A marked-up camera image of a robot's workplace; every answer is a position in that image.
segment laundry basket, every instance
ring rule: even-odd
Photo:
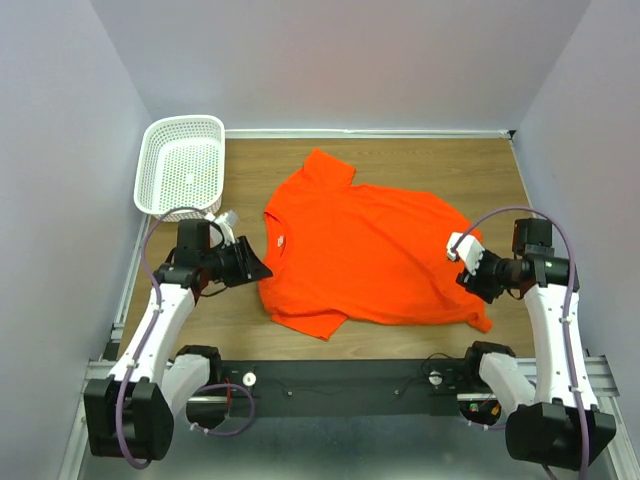
[[[177,207],[215,213],[222,202],[224,125],[210,115],[184,115],[158,120],[142,137],[133,198],[144,213],[159,217]],[[177,212],[177,222],[200,218]]]

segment gray wall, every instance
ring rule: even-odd
[[[154,118],[516,128],[589,0],[92,0]]]
[[[0,106],[0,465],[49,480],[131,258],[150,118],[86,0],[4,2]]]
[[[606,354],[640,447],[640,3],[593,0],[515,136],[531,200],[566,225],[580,323]]]

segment wooden floor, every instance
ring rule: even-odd
[[[247,235],[261,258],[266,252],[262,211],[276,187],[314,147],[355,166],[354,184],[430,191],[470,220],[500,206],[527,202],[509,143],[502,139],[228,140],[221,211],[239,214],[235,232]],[[513,220],[522,216],[503,214],[483,224],[485,246],[509,256]],[[152,268],[175,245],[175,232],[176,224],[165,224],[152,237],[147,253]],[[139,272],[121,352],[149,293],[150,282]],[[505,295],[487,309],[494,321],[488,334],[465,324],[405,327],[347,321],[324,342],[271,322],[256,285],[250,284],[201,299],[174,351],[201,344],[217,346],[227,359],[424,358],[434,352],[462,355],[474,340],[486,340],[510,345],[518,356],[533,356],[523,302]]]

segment purple cable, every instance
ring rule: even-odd
[[[576,399],[576,406],[578,408],[578,417],[580,418],[580,431],[582,437],[582,458],[580,462],[580,473],[578,478],[581,480],[585,480],[587,478],[587,469],[589,468],[589,427],[587,425],[587,413],[584,409],[584,403],[582,402],[582,396],[580,392],[577,390],[578,388],[578,372],[576,371],[576,364],[573,359],[573,347],[571,345],[571,331],[569,329],[569,322],[566,319],[569,317],[569,310],[571,308],[571,294],[573,293],[573,287],[575,284],[575,275],[576,275],[576,264],[575,264],[575,255],[573,252],[573,247],[569,242],[569,237],[562,229],[560,224],[554,220],[552,217],[547,215],[546,213],[542,213],[535,208],[527,207],[527,206],[509,206],[502,207],[492,212],[487,213],[480,217],[479,220],[476,220],[464,233],[460,236],[460,238],[453,245],[451,250],[453,250],[456,254],[458,253],[458,247],[464,238],[469,235],[474,229],[478,227],[482,222],[484,222],[487,218],[493,217],[499,213],[510,212],[514,210],[522,210],[525,212],[535,213],[536,215],[540,215],[543,218],[549,220],[558,230],[558,233],[562,237],[562,240],[567,248],[567,255],[569,257],[569,281],[567,282],[567,292],[564,296],[564,303],[562,304],[562,332],[564,337],[564,345],[567,353],[567,366],[569,367],[569,377],[571,377],[571,384],[574,388],[574,396]]]
[[[158,317],[160,316],[160,306],[162,305],[162,291],[160,290],[160,284],[153,276],[153,271],[151,267],[149,267],[149,262],[147,262],[147,245],[149,244],[149,239],[153,232],[155,232],[158,225],[160,225],[165,218],[175,212],[179,212],[182,210],[192,210],[194,212],[200,213],[202,216],[205,215],[205,212],[193,207],[180,207],[180,208],[172,208],[171,210],[165,212],[163,215],[158,217],[158,219],[154,222],[154,224],[149,228],[149,231],[144,237],[144,241],[142,243],[142,253],[141,253],[141,263],[144,268],[145,273],[151,280],[151,285],[156,293],[156,304],[158,308],[153,311],[153,315],[151,316],[151,320],[149,321],[149,326],[145,330],[142,338],[140,339],[140,343],[138,347],[134,350],[133,355],[131,357],[131,361],[133,364],[138,362],[140,355],[142,354],[142,350],[146,345],[149,337],[151,336],[151,332],[153,332],[153,328],[156,326],[156,322],[158,321]],[[131,376],[133,375],[135,367],[129,366],[127,367],[127,371],[124,374],[124,378],[120,383],[120,388],[118,389],[118,397],[116,398],[116,437],[118,438],[118,446],[120,447],[120,451],[122,452],[122,456],[129,462],[133,468],[137,468],[138,470],[142,470],[143,468],[147,468],[151,463],[149,460],[144,462],[138,462],[134,456],[131,454],[129,447],[127,446],[127,440],[124,436],[124,429],[122,425],[122,412],[124,410],[124,397],[127,392],[127,385],[131,380]]]
[[[198,392],[207,392],[209,390],[220,390],[222,388],[235,388],[236,390],[240,390],[242,393],[246,395],[249,399],[249,418],[247,421],[242,424],[242,426],[236,428],[235,430],[231,430],[230,432],[217,432],[215,430],[209,430],[208,428],[203,428],[197,423],[193,423],[191,426],[196,430],[203,432],[205,435],[213,435],[215,437],[233,437],[234,435],[238,435],[239,433],[244,432],[249,426],[253,423],[253,419],[256,415],[256,402],[253,399],[253,395],[251,392],[247,390],[242,385],[236,385],[234,383],[216,383],[214,385],[206,385],[198,390]]]

